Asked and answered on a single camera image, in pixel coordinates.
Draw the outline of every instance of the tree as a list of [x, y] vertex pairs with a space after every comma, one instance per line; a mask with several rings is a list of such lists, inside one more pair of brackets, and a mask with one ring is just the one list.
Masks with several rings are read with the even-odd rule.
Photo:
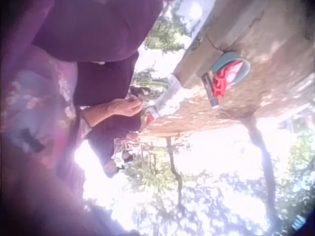
[[149, 88], [150, 92], [144, 96], [143, 107], [147, 107], [151, 100], [158, 99], [163, 93], [164, 89], [168, 88], [167, 78], [154, 78], [152, 73], [153, 68], [146, 69], [140, 72], [136, 72], [133, 75], [132, 85], [137, 87]]
[[[163, 53], [176, 52], [184, 48], [182, 37], [190, 35], [186, 29], [186, 25], [182, 23], [181, 17], [176, 14], [179, 9], [180, 1], [167, 5], [163, 10], [163, 15], [159, 16], [149, 35], [144, 41], [147, 49], [160, 49]], [[171, 8], [172, 18], [165, 16], [165, 12]]]
[[223, 111], [223, 116], [226, 118], [239, 120], [241, 124], [245, 126], [245, 128], [247, 128], [252, 144], [258, 147], [261, 151], [261, 166], [263, 169], [267, 188], [267, 214], [270, 223], [275, 226], [280, 221], [278, 217], [278, 212], [275, 208], [276, 182], [270, 153], [267, 150], [261, 132], [257, 128], [257, 121], [254, 116], [256, 110], [256, 107], [248, 106], [246, 111], [241, 114], [236, 114], [234, 111]]

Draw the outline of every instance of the purple kimono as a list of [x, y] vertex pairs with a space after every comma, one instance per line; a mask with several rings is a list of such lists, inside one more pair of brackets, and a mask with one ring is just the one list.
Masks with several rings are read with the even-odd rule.
[[137, 52], [163, 0], [58, 0], [34, 41], [56, 58], [120, 61]]

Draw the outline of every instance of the dirt ground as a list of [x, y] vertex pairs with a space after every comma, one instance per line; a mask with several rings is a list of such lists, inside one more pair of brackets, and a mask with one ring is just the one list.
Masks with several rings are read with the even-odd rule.
[[[175, 114], [156, 120], [143, 135], [176, 136], [236, 122], [222, 119], [220, 110], [242, 114], [255, 106], [257, 118], [264, 118], [311, 102], [315, 96], [314, 43], [305, 38], [304, 20], [299, 1], [269, 0], [261, 18], [229, 48], [251, 63], [251, 71], [220, 99], [221, 107], [211, 109], [202, 82], [196, 77], [194, 98], [183, 101]], [[307, 81], [311, 84], [301, 89]]]

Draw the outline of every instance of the woman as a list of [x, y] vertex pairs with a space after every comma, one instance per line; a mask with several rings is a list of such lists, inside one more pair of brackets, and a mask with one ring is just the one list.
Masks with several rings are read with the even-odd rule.
[[62, 179], [91, 128], [112, 115], [132, 116], [142, 107], [132, 97], [79, 110], [72, 99], [76, 77], [76, 63], [30, 46], [16, 64], [1, 112], [2, 134]]

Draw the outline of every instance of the sunlight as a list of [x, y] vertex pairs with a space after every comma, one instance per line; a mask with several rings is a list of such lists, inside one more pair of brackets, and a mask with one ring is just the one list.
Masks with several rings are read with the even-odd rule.
[[197, 2], [193, 2], [191, 4], [190, 10], [189, 10], [189, 17], [191, 17], [194, 20], [198, 20], [202, 16], [202, 8]]
[[231, 193], [225, 197], [224, 203], [241, 217], [267, 227], [266, 207], [261, 200], [241, 193]]

